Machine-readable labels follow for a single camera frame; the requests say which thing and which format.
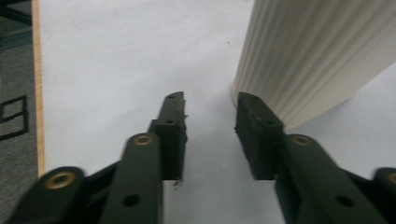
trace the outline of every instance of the gray carpet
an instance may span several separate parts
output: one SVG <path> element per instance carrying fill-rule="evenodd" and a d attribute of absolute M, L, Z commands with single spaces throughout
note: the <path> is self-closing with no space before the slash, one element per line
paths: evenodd
<path fill-rule="evenodd" d="M 0 52 L 0 102 L 27 96 L 29 132 L 0 141 L 0 223 L 37 179 L 35 76 L 32 44 Z M 4 116 L 21 111 L 21 102 L 4 106 Z M 0 135 L 23 128 L 23 117 L 0 123 Z"/>

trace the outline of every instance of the white cylindrical object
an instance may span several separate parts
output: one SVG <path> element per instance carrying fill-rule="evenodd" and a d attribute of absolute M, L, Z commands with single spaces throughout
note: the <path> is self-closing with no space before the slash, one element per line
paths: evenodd
<path fill-rule="evenodd" d="M 233 98 L 261 97 L 292 128 L 396 62 L 394 0 L 257 0 Z"/>

